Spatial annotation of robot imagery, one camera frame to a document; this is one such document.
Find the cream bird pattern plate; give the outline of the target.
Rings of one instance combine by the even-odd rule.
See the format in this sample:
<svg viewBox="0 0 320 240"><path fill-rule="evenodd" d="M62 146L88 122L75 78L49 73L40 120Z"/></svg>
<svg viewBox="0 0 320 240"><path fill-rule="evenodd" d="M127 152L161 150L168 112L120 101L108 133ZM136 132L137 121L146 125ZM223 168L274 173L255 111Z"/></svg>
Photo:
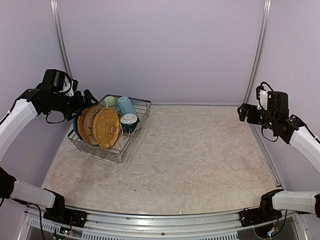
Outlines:
<svg viewBox="0 0 320 240"><path fill-rule="evenodd" d="M92 145L97 145L98 142L96 138L94 137L93 133L93 123L96 115L104 108L103 105L95 105L91 107L88 112L85 115L84 118L84 132L88 139L88 142Z"/></svg>

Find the yellow polka dot plate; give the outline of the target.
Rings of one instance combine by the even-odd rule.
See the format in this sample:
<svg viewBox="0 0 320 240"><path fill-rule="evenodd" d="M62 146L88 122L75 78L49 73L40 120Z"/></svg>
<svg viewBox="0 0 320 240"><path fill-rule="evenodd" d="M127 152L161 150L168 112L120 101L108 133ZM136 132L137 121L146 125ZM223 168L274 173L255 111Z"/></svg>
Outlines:
<svg viewBox="0 0 320 240"><path fill-rule="evenodd" d="M93 135L100 147L113 147L120 133L120 120L111 108L103 108L94 118Z"/></svg>

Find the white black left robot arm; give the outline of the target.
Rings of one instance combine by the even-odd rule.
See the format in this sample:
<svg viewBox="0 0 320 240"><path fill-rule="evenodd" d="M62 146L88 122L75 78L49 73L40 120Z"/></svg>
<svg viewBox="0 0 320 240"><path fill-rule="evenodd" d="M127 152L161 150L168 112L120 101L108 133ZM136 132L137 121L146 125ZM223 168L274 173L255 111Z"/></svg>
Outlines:
<svg viewBox="0 0 320 240"><path fill-rule="evenodd" d="M59 112L70 121L98 104L88 89L80 92L77 87L78 81L66 72L47 69L42 82L24 91L0 121L0 156L5 156L21 131L39 115ZM0 170L0 197L43 206L61 223L70 218L69 209L57 202L57 193L19 181L4 169Z"/></svg>

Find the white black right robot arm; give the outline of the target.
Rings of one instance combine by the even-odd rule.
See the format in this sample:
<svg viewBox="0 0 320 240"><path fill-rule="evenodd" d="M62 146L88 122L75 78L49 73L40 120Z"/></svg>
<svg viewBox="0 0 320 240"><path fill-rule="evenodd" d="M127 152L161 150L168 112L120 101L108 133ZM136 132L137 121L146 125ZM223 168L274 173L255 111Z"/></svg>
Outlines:
<svg viewBox="0 0 320 240"><path fill-rule="evenodd" d="M240 121L272 131L274 137L300 152L318 171L320 169L320 139L298 116L289 114L288 94L281 91L266 91L258 88L258 105L244 103L237 108ZM265 193L256 210L256 218L266 222L275 212L290 210L320 215L318 191L273 190Z"/></svg>

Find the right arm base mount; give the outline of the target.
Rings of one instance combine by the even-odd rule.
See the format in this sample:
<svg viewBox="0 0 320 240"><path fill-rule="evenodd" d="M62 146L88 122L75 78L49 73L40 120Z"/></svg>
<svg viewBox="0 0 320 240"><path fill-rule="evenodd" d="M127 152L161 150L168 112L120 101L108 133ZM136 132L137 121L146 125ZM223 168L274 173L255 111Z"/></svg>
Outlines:
<svg viewBox="0 0 320 240"><path fill-rule="evenodd" d="M242 227L259 225L262 223L279 220L283 215L279 210L264 211L258 208L244 208L239 213Z"/></svg>

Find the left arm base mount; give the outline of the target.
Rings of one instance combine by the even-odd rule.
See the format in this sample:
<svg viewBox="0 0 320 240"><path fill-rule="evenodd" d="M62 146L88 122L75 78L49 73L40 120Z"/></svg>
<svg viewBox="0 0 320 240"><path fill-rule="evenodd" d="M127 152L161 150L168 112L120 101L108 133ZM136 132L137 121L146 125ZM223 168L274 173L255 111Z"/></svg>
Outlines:
<svg viewBox="0 0 320 240"><path fill-rule="evenodd" d="M84 228L88 213L81 210L64 208L47 208L43 214L44 219L50 220L70 227Z"/></svg>

